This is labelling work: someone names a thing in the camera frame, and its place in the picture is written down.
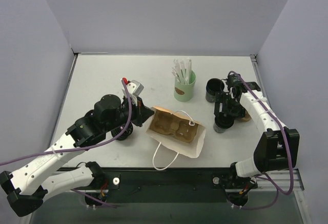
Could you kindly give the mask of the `black coffee cup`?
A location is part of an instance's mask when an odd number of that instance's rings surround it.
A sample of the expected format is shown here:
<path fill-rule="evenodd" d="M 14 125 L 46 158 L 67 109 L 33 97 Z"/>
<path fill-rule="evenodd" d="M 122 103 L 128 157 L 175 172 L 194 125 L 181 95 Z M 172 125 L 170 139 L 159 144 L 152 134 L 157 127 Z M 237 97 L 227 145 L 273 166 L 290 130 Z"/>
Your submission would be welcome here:
<path fill-rule="evenodd" d="M 213 129 L 217 133 L 223 133 L 234 124 L 234 119 L 228 116 L 216 116 L 214 119 Z"/>

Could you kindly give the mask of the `brown paper bag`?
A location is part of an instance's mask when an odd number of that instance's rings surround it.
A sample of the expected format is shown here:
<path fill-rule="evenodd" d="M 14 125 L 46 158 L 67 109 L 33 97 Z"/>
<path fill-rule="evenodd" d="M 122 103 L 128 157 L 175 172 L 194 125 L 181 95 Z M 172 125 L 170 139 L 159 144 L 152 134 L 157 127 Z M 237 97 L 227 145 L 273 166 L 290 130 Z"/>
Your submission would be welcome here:
<path fill-rule="evenodd" d="M 146 134 L 158 142 L 152 157 L 155 170 L 166 170 L 179 155 L 192 159 L 200 156 L 206 136 L 205 126 L 183 110 L 171 111 L 161 107 L 152 107 L 151 110 L 154 111 L 154 115 Z M 175 152 L 176 155 L 167 166 L 159 168 L 155 164 L 155 157 L 161 146 Z"/>

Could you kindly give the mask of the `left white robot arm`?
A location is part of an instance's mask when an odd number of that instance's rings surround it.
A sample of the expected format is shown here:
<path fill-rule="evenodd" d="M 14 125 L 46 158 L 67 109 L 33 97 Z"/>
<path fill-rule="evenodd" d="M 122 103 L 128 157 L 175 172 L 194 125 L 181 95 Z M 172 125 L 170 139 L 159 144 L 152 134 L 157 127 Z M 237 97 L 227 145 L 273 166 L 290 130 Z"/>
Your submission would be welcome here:
<path fill-rule="evenodd" d="M 87 186 L 100 188 L 106 181 L 105 174 L 95 161 L 61 175 L 53 173 L 105 140 L 108 132 L 121 132 L 130 124 L 141 127 L 152 115 L 154 111 L 146 107 L 140 97 L 134 104 L 126 97 L 120 99 L 111 94 L 103 96 L 43 155 L 18 170 L 1 173 L 1 187 L 10 207 L 17 216 L 23 217 L 64 191 Z"/>

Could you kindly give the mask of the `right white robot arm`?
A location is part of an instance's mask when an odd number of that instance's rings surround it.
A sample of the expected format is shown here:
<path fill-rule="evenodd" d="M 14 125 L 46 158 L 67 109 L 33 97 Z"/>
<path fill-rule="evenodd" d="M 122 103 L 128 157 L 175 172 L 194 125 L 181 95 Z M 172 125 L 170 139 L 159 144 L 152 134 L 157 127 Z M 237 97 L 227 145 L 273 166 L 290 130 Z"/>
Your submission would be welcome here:
<path fill-rule="evenodd" d="M 273 112 L 256 82 L 245 82 L 240 74 L 230 71 L 219 84 L 227 91 L 217 91 L 213 128 L 223 133 L 237 119 L 249 116 L 261 133 L 253 155 L 232 164 L 228 183 L 238 187 L 246 177 L 276 170 L 293 170 L 298 155 L 300 134 L 290 129 Z"/>

